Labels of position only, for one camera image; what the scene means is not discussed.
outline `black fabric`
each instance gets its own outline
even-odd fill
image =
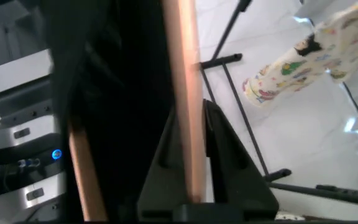
[[[158,0],[44,0],[53,107],[67,133],[79,116],[110,220],[134,208],[173,104]],[[67,136],[63,153],[69,155]],[[65,157],[66,221],[82,219],[70,156]],[[119,207],[125,214],[119,214]]]

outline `marble floor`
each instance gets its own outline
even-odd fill
[[[196,0],[201,61],[209,60],[237,0]],[[253,1],[242,13],[219,56],[242,53],[228,69],[252,126],[269,172],[288,168],[293,174],[279,183],[305,187],[317,184],[358,189],[358,136],[344,132],[357,116],[342,85],[323,77],[293,94],[280,94],[266,108],[252,106],[243,96],[242,82],[306,37],[311,29],[293,18],[298,1]],[[216,103],[262,168],[241,112],[221,67],[206,70]],[[204,85],[204,97],[210,99]],[[273,190],[280,208],[317,217],[358,220],[358,205]]]

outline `metal frame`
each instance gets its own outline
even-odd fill
[[[227,68],[227,64],[228,63],[232,63],[232,62],[238,62],[241,60],[242,58],[242,54],[234,54],[228,57],[221,57],[218,58],[218,55],[228,37],[228,35],[230,34],[230,31],[235,23],[235,21],[237,20],[240,12],[245,12],[246,8],[248,7],[248,5],[250,4],[251,0],[239,0],[237,7],[235,8],[229,24],[227,25],[227,27],[225,28],[225,31],[219,41],[218,46],[216,47],[216,50],[212,56],[212,59],[207,61],[207,62],[201,62],[201,66],[200,66],[200,70],[201,70],[201,74],[203,76],[204,82],[206,84],[206,87],[208,89],[208,93],[211,96],[211,100],[212,102],[216,102],[215,97],[213,95],[213,91],[211,89],[211,86],[209,85],[209,81],[207,78],[207,75],[205,73],[205,70],[208,68],[213,68],[213,67],[218,67],[218,66],[222,66],[224,69],[224,72],[227,76],[227,80],[229,81],[231,90],[233,92],[233,95],[237,101],[237,105],[239,107],[239,110],[241,112],[242,118],[247,126],[247,130],[249,132],[249,135],[251,137],[252,143],[255,146],[255,150],[256,153],[258,155],[259,161],[262,165],[262,168],[264,170],[264,174],[265,174],[265,180],[267,181],[267,184],[269,187],[271,188],[275,188],[275,189],[280,189],[280,190],[287,190],[287,191],[291,191],[291,192],[296,192],[296,193],[301,193],[301,194],[306,194],[306,195],[312,195],[312,196],[317,196],[317,197],[323,197],[323,198],[330,198],[330,199],[334,199],[334,200],[340,200],[343,202],[350,202],[350,203],[355,203],[358,204],[358,190],[350,190],[350,189],[340,189],[337,188],[335,186],[325,186],[322,187],[322,185],[317,185],[316,189],[313,188],[307,188],[307,187],[299,187],[299,186],[295,186],[295,185],[288,185],[288,184],[278,184],[278,183],[272,183],[272,181],[274,180],[278,180],[281,179],[282,177],[286,177],[289,176],[291,174],[291,170],[289,169],[281,169],[279,171],[273,172],[271,174],[269,174],[269,171],[267,169],[267,166],[265,164],[264,158],[262,156],[262,153],[260,152],[259,146],[257,144],[257,141],[255,139],[254,136],[254,132],[252,131],[252,128],[250,126],[249,120],[247,118],[246,112],[244,111],[239,95],[236,91],[236,88],[234,87],[232,78],[230,76],[229,70]]]

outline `cartoon print pants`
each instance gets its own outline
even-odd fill
[[[358,2],[318,24],[309,37],[242,84],[247,99],[266,105],[282,91],[300,91],[322,75],[341,83],[358,70]]]

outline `blue power button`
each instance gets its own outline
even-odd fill
[[[62,156],[62,151],[60,149],[55,149],[52,152],[52,158],[53,159],[59,159]]]

